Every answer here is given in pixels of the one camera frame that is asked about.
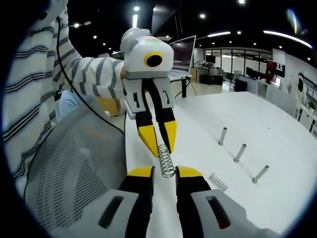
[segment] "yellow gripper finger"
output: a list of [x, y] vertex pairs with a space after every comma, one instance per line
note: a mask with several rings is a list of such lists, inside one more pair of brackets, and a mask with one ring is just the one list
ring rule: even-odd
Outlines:
[[146, 147], [151, 151], [151, 153], [155, 156], [159, 156], [158, 152], [158, 143], [157, 137], [155, 134], [154, 126], [153, 125], [145, 125], [140, 126], [138, 128], [138, 134], [143, 143]]

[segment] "coiled spring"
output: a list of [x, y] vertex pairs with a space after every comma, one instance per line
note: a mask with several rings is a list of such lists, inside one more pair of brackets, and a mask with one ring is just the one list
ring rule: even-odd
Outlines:
[[226, 189], [228, 188], [228, 186], [218, 177], [216, 176], [215, 173], [212, 173], [210, 176], [209, 176], [209, 180], [214, 184], [216, 185], [219, 190], [225, 192]]
[[158, 158], [160, 169], [164, 178], [173, 177], [176, 170], [172, 162], [168, 147], [166, 145], [158, 146]]

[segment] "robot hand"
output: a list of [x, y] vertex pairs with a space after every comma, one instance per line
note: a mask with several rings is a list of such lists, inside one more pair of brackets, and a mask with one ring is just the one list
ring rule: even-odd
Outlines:
[[131, 28], [123, 35], [120, 50], [125, 52], [125, 79], [122, 83], [126, 91], [124, 103], [129, 117], [136, 120], [143, 143], [158, 157], [157, 138], [145, 97], [147, 91], [154, 104], [163, 141], [169, 152], [173, 152], [177, 124], [172, 110], [174, 97], [168, 77], [173, 67], [173, 49], [150, 36], [149, 30]]

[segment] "person's arm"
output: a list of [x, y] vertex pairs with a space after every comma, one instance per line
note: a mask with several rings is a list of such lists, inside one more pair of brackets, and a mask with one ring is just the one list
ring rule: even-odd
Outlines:
[[[67, 9], [60, 15], [61, 30], [59, 53], [68, 78], [80, 94], [104, 98], [124, 98], [122, 77], [123, 61], [113, 58], [82, 58], [68, 38]], [[57, 52], [54, 59], [53, 86], [73, 92], [61, 71]]]
[[288, 93], [291, 92], [291, 89], [292, 89], [292, 81], [289, 81], [288, 84], [287, 84]]
[[306, 104], [306, 101], [307, 101], [307, 96], [306, 96], [306, 88], [305, 88], [305, 85], [303, 87], [303, 97], [302, 97], [302, 104], [305, 106]]

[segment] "light strip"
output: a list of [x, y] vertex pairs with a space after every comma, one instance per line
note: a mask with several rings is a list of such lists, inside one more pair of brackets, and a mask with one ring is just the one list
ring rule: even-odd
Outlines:
[[221, 57], [223, 58], [230, 58], [231, 59], [231, 56], [228, 56], [228, 55], [221, 55]]
[[223, 35], [230, 35], [231, 32], [230, 31], [226, 31], [226, 32], [219, 32], [219, 33], [214, 33], [214, 34], [210, 34], [207, 35], [208, 37], [215, 37], [215, 36], [223, 36]]
[[132, 23], [132, 27], [137, 27], [138, 24], [138, 15], [133, 15], [133, 23]]
[[281, 36], [281, 37], [285, 37], [285, 38], [288, 38], [288, 39], [290, 39], [290, 40], [293, 40], [293, 41], [297, 41], [297, 42], [299, 42], [299, 43], [301, 43], [301, 44], [303, 44], [303, 45], [305, 45], [305, 46], [307, 46], [307, 47], [309, 47], [309, 48], [313, 48], [310, 44], [308, 44], [306, 41], [303, 41], [303, 40], [301, 40], [301, 39], [298, 39], [298, 38], [296, 38], [296, 37], [294, 37], [294, 36], [289, 36], [289, 35], [286, 35], [286, 34], [283, 34], [283, 33], [279, 33], [279, 32], [274, 32], [274, 31], [263, 31], [265, 34], [271, 34], [271, 35], [275, 35], [275, 36]]

